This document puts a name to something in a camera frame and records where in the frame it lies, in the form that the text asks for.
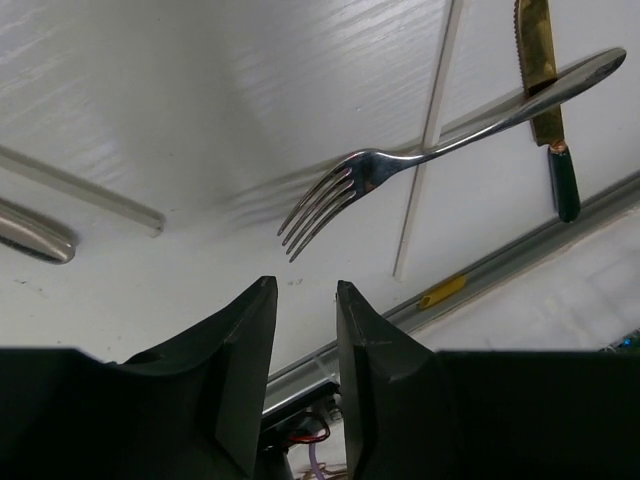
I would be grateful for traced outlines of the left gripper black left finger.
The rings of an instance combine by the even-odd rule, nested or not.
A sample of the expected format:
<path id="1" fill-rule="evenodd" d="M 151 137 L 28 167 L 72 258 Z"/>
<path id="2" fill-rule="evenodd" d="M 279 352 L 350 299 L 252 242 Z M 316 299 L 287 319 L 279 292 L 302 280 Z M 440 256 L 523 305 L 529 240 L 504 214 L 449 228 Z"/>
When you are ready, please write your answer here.
<path id="1" fill-rule="evenodd" d="M 124 363 L 72 348 L 1 352 L 5 479 L 249 479 L 278 286 L 259 278 L 221 311 Z"/>

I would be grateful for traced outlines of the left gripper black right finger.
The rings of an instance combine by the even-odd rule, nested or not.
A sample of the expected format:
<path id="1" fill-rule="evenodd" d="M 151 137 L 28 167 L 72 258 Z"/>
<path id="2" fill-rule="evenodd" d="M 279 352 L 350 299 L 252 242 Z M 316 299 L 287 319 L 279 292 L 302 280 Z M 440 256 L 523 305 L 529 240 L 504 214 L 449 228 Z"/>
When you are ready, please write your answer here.
<path id="1" fill-rule="evenodd" d="M 353 479 L 635 479 L 639 356 L 434 352 L 337 286 Z"/>

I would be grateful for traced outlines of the silver fork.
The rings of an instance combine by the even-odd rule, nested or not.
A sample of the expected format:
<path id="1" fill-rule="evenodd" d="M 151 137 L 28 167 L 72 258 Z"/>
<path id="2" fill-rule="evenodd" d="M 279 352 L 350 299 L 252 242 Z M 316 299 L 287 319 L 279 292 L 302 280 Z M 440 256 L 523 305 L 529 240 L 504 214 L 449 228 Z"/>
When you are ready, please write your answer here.
<path id="1" fill-rule="evenodd" d="M 76 255 L 71 230 L 35 211 L 1 200 L 1 244 L 54 265 L 64 265 Z"/>
<path id="2" fill-rule="evenodd" d="M 625 49 L 611 48 L 561 72 L 550 88 L 551 103 L 560 106 L 599 84 L 620 68 L 626 56 Z M 337 215 L 394 175 L 511 129 L 546 108 L 528 98 L 492 118 L 472 123 L 468 130 L 452 134 L 434 147 L 407 151 L 363 149 L 340 158 L 302 196 L 277 232 L 284 237 L 282 246 L 289 261 L 294 262 Z"/>

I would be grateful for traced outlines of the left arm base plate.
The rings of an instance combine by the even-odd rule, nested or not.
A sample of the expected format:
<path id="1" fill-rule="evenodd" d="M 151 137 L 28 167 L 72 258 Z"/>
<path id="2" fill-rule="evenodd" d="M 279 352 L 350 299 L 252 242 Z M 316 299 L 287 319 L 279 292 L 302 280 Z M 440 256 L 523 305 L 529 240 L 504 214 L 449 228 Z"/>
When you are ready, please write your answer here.
<path id="1" fill-rule="evenodd" d="M 346 479 L 345 467 L 329 467 L 317 459 L 317 446 L 331 436 L 331 425 L 341 419 L 339 384 L 324 382 L 294 396 L 263 416 L 258 437 L 255 479 L 293 479 L 289 451 L 307 448 L 310 466 L 304 479 Z"/>

